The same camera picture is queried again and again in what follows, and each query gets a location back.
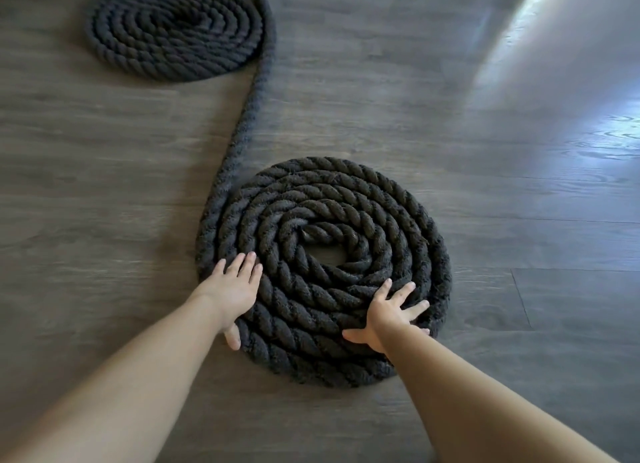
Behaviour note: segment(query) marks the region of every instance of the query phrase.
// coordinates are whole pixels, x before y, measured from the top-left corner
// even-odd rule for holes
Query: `rope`
[[[200,279],[214,263],[254,250],[264,265],[258,299],[240,319],[243,350],[302,383],[358,387],[394,374],[386,358],[341,331],[363,327],[380,284],[414,281],[405,303],[431,303],[416,324],[436,336],[451,292],[442,237],[417,200],[366,166],[292,159],[232,192],[275,57],[267,0],[100,0],[86,26],[106,62],[156,80],[199,80],[235,70],[259,51],[252,88],[200,222]],[[347,261],[321,264],[304,245],[342,245]]]

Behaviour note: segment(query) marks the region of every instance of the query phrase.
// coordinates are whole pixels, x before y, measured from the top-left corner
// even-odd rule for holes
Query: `forearm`
[[[58,402],[6,461],[153,461],[219,322],[209,300],[188,300]]]
[[[379,336],[444,463],[614,461],[417,327]]]

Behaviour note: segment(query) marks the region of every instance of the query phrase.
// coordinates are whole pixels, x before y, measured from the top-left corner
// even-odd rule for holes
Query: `gray floor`
[[[88,0],[0,0],[0,441],[195,285],[251,69],[156,85],[85,49]],[[455,352],[640,462],[637,0],[271,0],[244,175],[306,155],[411,189],[455,267]],[[162,462],[424,461],[399,380],[295,386],[216,344]]]

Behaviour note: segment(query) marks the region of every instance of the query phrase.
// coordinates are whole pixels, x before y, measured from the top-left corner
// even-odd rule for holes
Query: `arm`
[[[240,254],[216,265],[187,302],[108,359],[37,422],[2,463],[152,462],[215,336],[255,302],[262,266]]]
[[[368,343],[395,365],[444,463],[614,463],[603,451],[546,412],[453,354],[410,324],[429,306],[400,306],[409,283],[387,300],[391,283],[376,293],[364,330],[344,337]]]

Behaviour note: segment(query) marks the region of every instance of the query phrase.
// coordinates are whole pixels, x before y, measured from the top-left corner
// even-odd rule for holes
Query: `twisted rope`
[[[86,31],[100,58],[157,80],[213,77],[259,51],[196,240],[200,279],[239,252],[254,250],[264,264],[257,302],[237,321],[252,360],[330,387],[392,376],[383,355],[341,334],[364,326],[371,297],[388,277],[392,292],[416,283],[405,306],[428,299],[416,324],[437,335],[451,292],[449,257],[433,220],[397,183],[348,160],[310,157],[269,167],[230,193],[275,57],[267,0],[100,0]],[[347,261],[323,265],[306,252],[309,244],[340,244]]]

